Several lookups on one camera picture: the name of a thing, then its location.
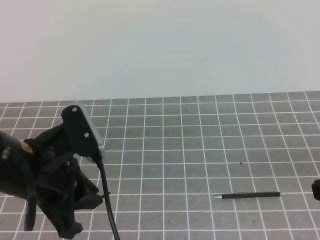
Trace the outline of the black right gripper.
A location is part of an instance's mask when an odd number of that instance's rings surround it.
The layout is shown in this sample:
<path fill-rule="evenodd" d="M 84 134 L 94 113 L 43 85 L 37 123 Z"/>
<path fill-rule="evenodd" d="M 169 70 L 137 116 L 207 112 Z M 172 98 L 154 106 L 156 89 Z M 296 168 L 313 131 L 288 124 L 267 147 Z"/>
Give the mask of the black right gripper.
<path fill-rule="evenodd" d="M 320 179 L 316 179 L 311 185 L 313 197 L 315 200 L 320 200 Z"/>

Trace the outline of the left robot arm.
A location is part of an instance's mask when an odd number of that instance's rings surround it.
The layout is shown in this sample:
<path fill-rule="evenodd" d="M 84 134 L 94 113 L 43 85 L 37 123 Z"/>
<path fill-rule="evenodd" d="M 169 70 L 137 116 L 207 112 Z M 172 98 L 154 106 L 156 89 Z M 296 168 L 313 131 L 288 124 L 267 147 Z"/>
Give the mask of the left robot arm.
<path fill-rule="evenodd" d="M 0 191 L 26 200 L 25 231 L 33 231 L 37 208 L 61 238 L 71 240 L 83 230 L 75 211 L 93 210 L 103 199 L 74 155 L 98 152 L 94 140 L 71 134 L 62 124 L 23 141 L 0 133 Z"/>

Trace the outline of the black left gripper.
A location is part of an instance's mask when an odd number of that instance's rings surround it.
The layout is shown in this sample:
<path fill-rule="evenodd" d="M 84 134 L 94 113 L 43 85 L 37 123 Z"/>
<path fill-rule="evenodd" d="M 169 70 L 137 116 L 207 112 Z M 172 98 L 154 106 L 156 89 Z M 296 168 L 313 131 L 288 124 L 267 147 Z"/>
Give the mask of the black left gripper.
<path fill-rule="evenodd" d="M 99 188 L 81 171 L 63 124 L 24 142 L 34 152 L 39 206 L 58 236 L 72 240 L 83 231 L 82 224 L 75 220 L 75 210 L 98 207 L 102 203 Z"/>

